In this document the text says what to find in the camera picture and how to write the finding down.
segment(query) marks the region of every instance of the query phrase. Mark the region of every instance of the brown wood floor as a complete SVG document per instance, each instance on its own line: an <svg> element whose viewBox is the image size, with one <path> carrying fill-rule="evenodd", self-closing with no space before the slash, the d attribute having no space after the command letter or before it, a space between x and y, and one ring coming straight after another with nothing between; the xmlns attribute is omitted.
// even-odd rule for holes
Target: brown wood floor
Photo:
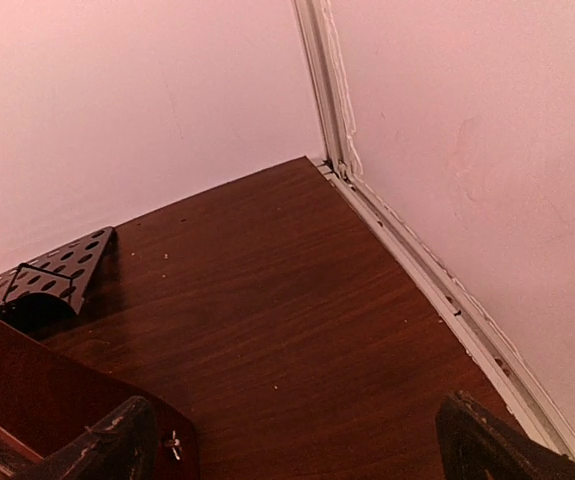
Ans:
<svg viewBox="0 0 575 480"><path fill-rule="evenodd" d="M202 478L435 479L434 416L503 402L403 269L300 159L118 227L77 328L45 341L162 397Z"/></svg>

